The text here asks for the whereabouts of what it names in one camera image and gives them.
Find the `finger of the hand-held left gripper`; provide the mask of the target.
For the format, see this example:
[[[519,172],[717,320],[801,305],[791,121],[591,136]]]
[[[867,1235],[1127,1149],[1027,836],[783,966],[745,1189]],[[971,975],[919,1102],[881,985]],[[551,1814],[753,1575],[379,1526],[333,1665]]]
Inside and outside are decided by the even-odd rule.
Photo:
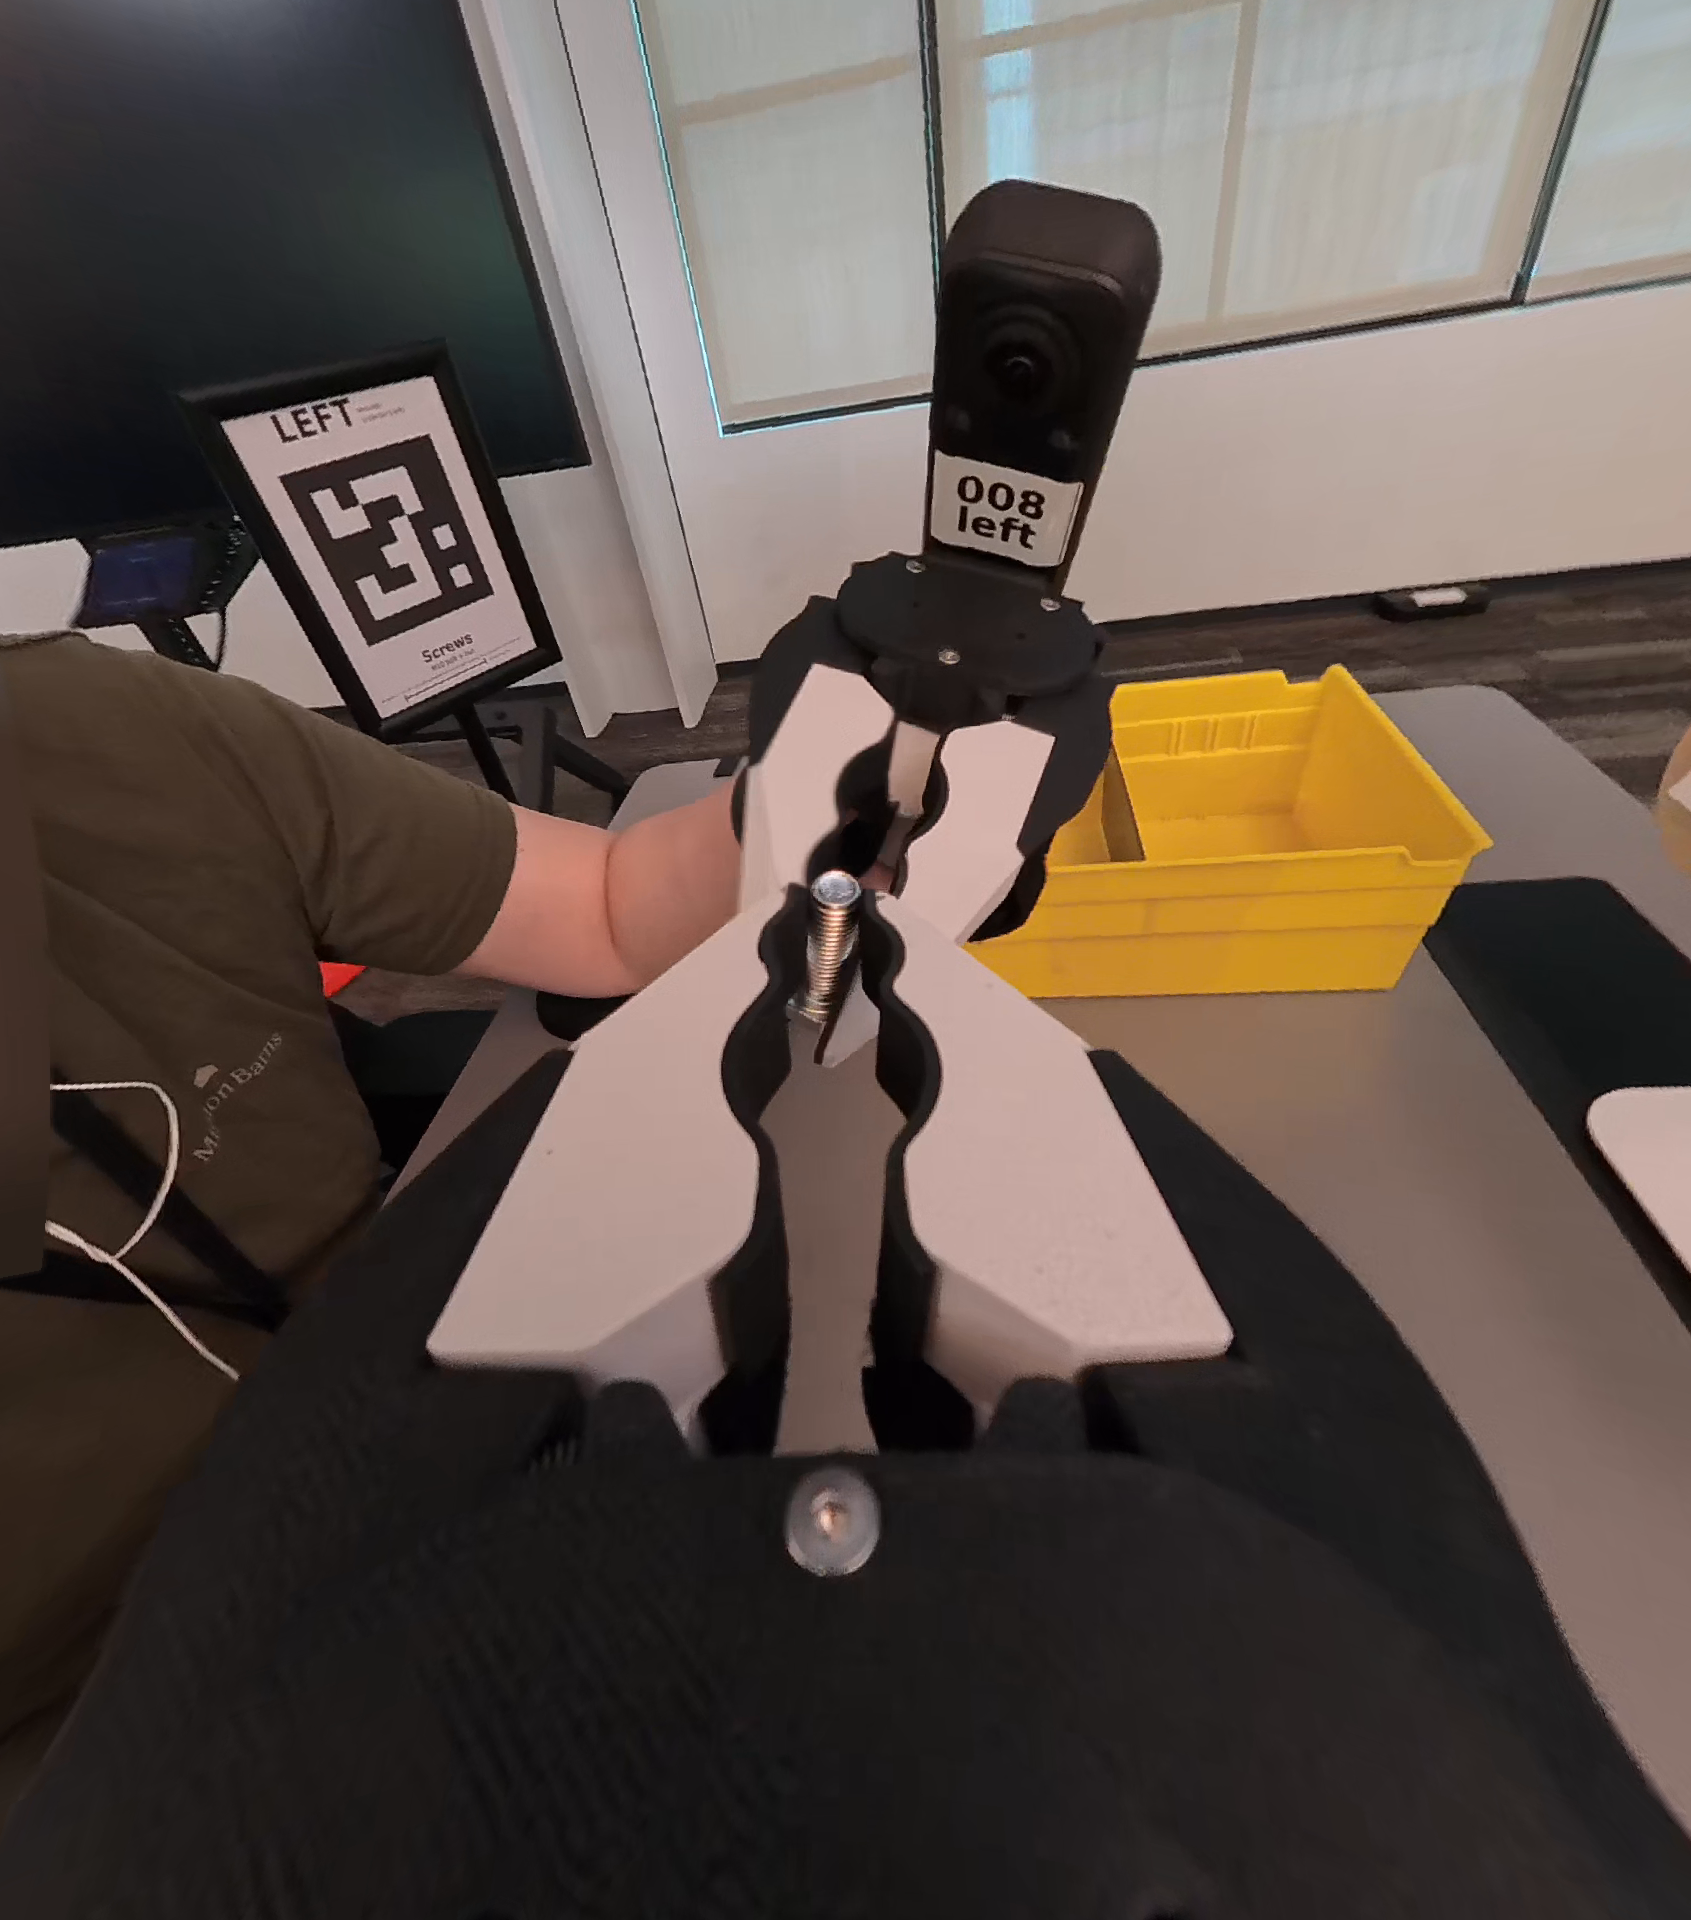
[[[839,865],[827,849],[855,814],[849,794],[885,799],[895,715],[865,679],[813,665],[743,780],[737,910],[783,902]]]
[[[897,900],[955,947],[967,944],[1017,883],[1021,833],[1055,740],[1017,721],[957,729],[937,740],[931,772],[943,780],[931,821],[901,813],[881,863]]]

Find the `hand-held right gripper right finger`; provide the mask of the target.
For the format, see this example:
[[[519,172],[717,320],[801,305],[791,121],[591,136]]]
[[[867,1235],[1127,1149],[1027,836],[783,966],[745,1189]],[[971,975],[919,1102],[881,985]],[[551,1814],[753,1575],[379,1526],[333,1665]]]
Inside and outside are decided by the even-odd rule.
[[[1233,1327],[1113,1092],[1137,1076],[885,899],[859,924],[883,1173],[861,1398],[883,1452],[961,1450],[1023,1380],[1207,1362]]]

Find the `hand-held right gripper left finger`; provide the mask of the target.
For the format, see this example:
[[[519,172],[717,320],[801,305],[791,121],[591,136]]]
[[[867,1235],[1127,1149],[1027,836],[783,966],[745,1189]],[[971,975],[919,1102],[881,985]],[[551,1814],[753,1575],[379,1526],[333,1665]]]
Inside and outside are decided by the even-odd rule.
[[[807,924],[797,883],[743,908],[527,1076],[545,1101],[427,1335],[435,1365],[645,1382],[709,1452],[775,1449],[791,1315],[761,1116]]]

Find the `steel hex bolt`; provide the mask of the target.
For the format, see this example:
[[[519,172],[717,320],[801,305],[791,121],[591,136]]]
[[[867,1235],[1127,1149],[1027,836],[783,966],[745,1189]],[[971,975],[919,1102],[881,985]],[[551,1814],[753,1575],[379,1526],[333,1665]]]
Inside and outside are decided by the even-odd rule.
[[[795,1010],[803,1022],[825,1036],[839,1019],[857,977],[863,887],[849,871],[831,868],[813,879],[807,900],[807,970]]]

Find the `yellow plastic bin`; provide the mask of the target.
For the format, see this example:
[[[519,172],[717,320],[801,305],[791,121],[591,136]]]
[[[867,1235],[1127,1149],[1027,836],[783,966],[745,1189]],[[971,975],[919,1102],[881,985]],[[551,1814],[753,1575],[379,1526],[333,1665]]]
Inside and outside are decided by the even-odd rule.
[[[1488,850],[1345,666],[1121,685],[1109,721],[1145,863],[1101,860],[1095,784],[967,947],[1029,998],[1384,992]]]

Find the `black framed marker sign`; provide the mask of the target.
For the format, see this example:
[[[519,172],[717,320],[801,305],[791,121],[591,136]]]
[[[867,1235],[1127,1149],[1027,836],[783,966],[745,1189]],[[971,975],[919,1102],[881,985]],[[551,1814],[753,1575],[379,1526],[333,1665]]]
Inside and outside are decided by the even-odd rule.
[[[627,780],[547,715],[521,731],[521,797],[479,712],[563,651],[445,343],[189,388],[177,407],[361,735],[451,724],[509,805],[549,811],[557,768],[623,801]]]

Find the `frosted glass window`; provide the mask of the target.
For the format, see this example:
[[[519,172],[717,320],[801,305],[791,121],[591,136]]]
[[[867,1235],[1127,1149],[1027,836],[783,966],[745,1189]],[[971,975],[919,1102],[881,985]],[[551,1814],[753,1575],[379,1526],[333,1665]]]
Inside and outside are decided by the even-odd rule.
[[[939,256],[1139,205],[1165,363],[1691,276],[1691,5],[635,5],[723,430],[929,386]]]

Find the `small black screen device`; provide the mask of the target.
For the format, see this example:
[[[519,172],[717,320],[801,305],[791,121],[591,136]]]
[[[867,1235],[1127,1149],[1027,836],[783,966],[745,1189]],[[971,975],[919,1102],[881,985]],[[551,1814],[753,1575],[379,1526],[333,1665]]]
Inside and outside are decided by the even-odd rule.
[[[105,535],[87,559],[73,629],[133,629],[163,660],[221,671],[229,609],[259,563],[237,518]]]

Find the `large black wall screen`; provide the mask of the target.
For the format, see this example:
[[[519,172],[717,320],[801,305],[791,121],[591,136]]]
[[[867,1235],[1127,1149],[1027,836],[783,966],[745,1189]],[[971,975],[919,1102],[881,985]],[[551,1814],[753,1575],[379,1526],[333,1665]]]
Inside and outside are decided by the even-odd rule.
[[[217,510],[177,397],[441,341],[587,463],[451,3],[0,3],[0,551]]]

